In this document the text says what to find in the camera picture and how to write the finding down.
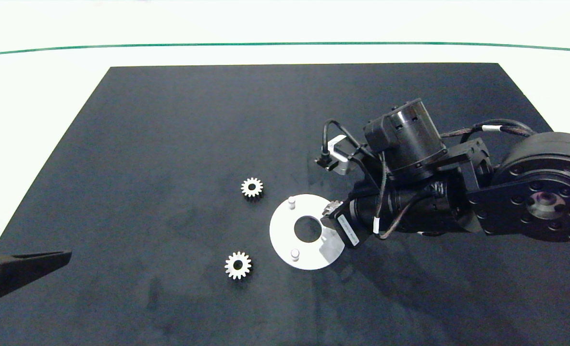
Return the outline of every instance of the gear teeth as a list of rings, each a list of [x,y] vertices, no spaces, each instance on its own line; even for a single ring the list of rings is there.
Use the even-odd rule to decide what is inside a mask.
[[[242,263],[242,266],[239,269],[235,269],[234,267],[234,263],[237,261],[241,261]],[[246,277],[247,273],[250,273],[250,258],[248,258],[248,254],[245,252],[232,252],[232,255],[228,256],[228,259],[225,260],[224,268],[228,277],[233,280],[240,280],[241,278]]]
[[[243,196],[249,201],[256,201],[263,196],[263,183],[261,180],[251,177],[241,184]]]

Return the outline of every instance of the connector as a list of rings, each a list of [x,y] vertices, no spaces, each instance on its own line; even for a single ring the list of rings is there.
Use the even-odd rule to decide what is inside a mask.
[[[330,156],[330,153],[327,153],[327,154],[322,153],[322,155],[320,157],[315,159],[315,162],[325,169],[328,169],[330,167],[330,162],[332,162],[332,161],[333,160]]]

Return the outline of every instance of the cable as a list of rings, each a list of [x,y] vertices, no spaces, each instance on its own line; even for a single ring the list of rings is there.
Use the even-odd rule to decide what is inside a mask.
[[[412,206],[414,206],[415,203],[421,201],[422,199],[426,199],[428,197],[432,197],[432,194],[428,194],[426,191],[421,191],[421,194],[416,195],[415,197],[413,197],[406,206],[404,206],[404,208],[402,208],[399,212],[398,215],[392,220],[392,223],[390,224],[390,227],[388,227],[388,230],[386,230],[384,232],[384,234],[377,234],[377,237],[381,240],[384,240],[386,238],[388,238],[390,236],[390,234],[392,234],[392,232],[394,232],[395,229],[397,229],[398,225],[400,224],[400,221],[402,220],[402,217],[404,216],[404,214],[407,214],[408,210],[410,210],[410,208]]]
[[[375,210],[375,218],[372,221],[372,231],[375,234],[379,234],[379,215],[381,215],[381,208],[384,204],[384,194],[385,194],[385,184],[388,180],[388,166],[385,163],[385,151],[382,151],[379,155],[379,160],[381,160],[381,187],[379,188],[379,202],[377,202],[377,208]]]
[[[368,149],[366,149],[366,147],[362,146],[362,144],[360,144],[360,142],[358,142],[355,139],[355,137],[353,137],[353,135],[351,135],[351,132],[349,132],[344,126],[342,126],[338,121],[336,121],[334,119],[328,119],[327,121],[325,121],[325,124],[324,124],[324,129],[323,129],[323,134],[322,134],[322,155],[323,156],[330,155],[330,152],[327,149],[327,129],[328,129],[330,124],[336,125],[336,127],[338,127],[338,129],[340,131],[342,131],[345,134],[345,136],[347,136],[347,140],[356,149],[360,149],[364,154],[370,156],[371,158],[375,158],[375,159],[377,158],[377,156],[375,156],[373,153],[368,151]]]
[[[474,125],[472,125],[471,127],[465,128],[465,129],[471,129],[470,132],[465,132],[462,136],[462,138],[460,139],[461,143],[467,142],[467,140],[469,140],[470,136],[474,133],[474,132],[479,132],[479,131],[483,131],[483,126],[484,125],[500,125],[500,130],[502,132],[507,132],[507,133],[511,133],[511,134],[518,134],[520,136],[531,136],[536,134],[537,132],[533,131],[533,129],[531,129],[527,124],[524,124],[520,121],[517,120],[512,120],[512,119],[503,119],[503,118],[498,118],[498,119],[488,119],[488,120],[484,120],[481,121],[479,123],[476,123]],[[522,131],[510,131],[508,128],[506,128],[507,131],[503,131],[503,126],[507,125],[509,126],[511,129],[521,129]]]
[[[374,232],[375,235],[377,236],[377,238],[381,239],[381,240],[385,240],[386,238],[388,238],[390,236],[390,234],[392,232],[394,232],[395,229],[397,229],[398,225],[400,224],[402,217],[407,214],[408,210],[410,210],[410,208],[412,206],[414,206],[415,203],[421,201],[422,199],[426,199],[429,197],[435,197],[435,198],[442,198],[445,197],[446,194],[446,187],[445,187],[445,183],[440,182],[440,181],[436,181],[436,182],[432,182],[430,184],[428,184],[424,189],[422,189],[421,191],[419,191],[418,193],[416,193],[413,198],[411,198],[411,200],[404,206],[404,208],[402,208],[397,216],[392,220],[390,226],[388,227],[388,230],[386,230],[384,232],[384,234],[379,234],[379,231]]]

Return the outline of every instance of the black bracket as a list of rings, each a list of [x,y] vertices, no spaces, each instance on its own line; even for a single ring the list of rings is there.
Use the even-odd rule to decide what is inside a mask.
[[[71,251],[0,255],[0,297],[64,267],[71,258]]]

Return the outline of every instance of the gear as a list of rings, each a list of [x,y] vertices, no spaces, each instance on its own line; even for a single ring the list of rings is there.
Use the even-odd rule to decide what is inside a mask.
[[[250,258],[244,252],[232,252],[230,259],[225,260],[225,273],[233,280],[241,279],[250,273]]]
[[[250,178],[243,181],[240,190],[246,199],[257,199],[263,195],[263,183],[257,178]]]

